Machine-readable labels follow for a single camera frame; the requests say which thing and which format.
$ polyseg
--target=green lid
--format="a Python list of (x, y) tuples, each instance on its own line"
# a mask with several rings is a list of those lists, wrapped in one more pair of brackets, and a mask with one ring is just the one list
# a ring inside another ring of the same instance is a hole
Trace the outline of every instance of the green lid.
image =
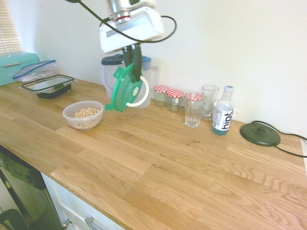
[(280, 143), (280, 136), (274, 129), (256, 122), (243, 125), (240, 134), (256, 145), (276, 146)]
[(124, 112), (127, 103), (132, 103), (139, 95), (142, 81), (136, 81), (134, 76), (134, 64), (128, 65), (125, 69), (119, 67), (114, 73), (117, 79), (110, 104), (106, 104), (106, 111), (117, 110)]

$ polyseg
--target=dishwasher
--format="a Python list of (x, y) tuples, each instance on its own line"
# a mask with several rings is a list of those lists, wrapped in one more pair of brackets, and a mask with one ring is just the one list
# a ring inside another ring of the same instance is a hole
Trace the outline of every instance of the dishwasher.
[(29, 230), (64, 230), (43, 177), (37, 169), (0, 145), (0, 179)]

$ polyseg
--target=plastic lid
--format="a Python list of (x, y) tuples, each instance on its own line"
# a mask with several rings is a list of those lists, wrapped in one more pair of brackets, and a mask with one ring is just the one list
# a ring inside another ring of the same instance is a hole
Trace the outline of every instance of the plastic lid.
[(230, 86), (230, 85), (226, 85), (224, 87), (224, 91), (225, 92), (233, 92), (234, 91), (234, 87), (233, 86)]
[(204, 95), (197, 92), (188, 92), (185, 95), (185, 98), (189, 99), (190, 101), (200, 101), (204, 98)]
[(68, 84), (71, 84), (75, 78), (65, 75), (55, 75), (48, 78), (41, 78), (21, 85), (21, 88), (34, 92), (54, 92)]
[(240, 134), (256, 145), (275, 146), (280, 143), (279, 134), (274, 129), (260, 123), (243, 125), (240, 128)]
[(142, 81), (136, 81), (133, 74), (134, 64), (130, 64), (127, 68), (119, 67), (114, 73), (117, 79), (116, 85), (112, 94), (112, 101), (106, 104), (106, 111), (117, 110), (124, 112), (127, 108), (127, 103), (132, 103), (139, 95), (142, 87)]
[(176, 97), (177, 98), (177, 97), (182, 97), (184, 93), (181, 90), (171, 89), (171, 90), (167, 90), (166, 94), (169, 97)]
[(124, 57), (122, 54), (115, 54), (114, 56), (104, 57), (101, 60), (101, 64), (105, 66), (114, 66), (122, 64)]
[(146, 62), (149, 62), (151, 61), (152, 59), (150, 57), (147, 57), (147, 56), (142, 56), (142, 63), (146, 63)]
[(165, 93), (169, 90), (169, 87), (166, 85), (157, 85), (153, 89), (155, 92)]

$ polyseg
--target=hint bottle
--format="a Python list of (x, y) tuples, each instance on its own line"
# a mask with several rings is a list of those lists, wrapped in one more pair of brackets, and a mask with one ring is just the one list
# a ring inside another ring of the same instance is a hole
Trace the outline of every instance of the hint bottle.
[(234, 87), (226, 85), (222, 98), (216, 104), (216, 110), (213, 120), (213, 133), (224, 136), (228, 133), (232, 114), (234, 111), (234, 102), (232, 101), (232, 93)]

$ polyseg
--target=black container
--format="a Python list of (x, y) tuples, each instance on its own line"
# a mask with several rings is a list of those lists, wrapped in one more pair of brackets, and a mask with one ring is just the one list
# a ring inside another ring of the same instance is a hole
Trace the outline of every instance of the black container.
[(21, 88), (37, 94), (40, 98), (54, 99), (71, 89), (75, 78), (65, 75), (55, 75), (21, 85)]

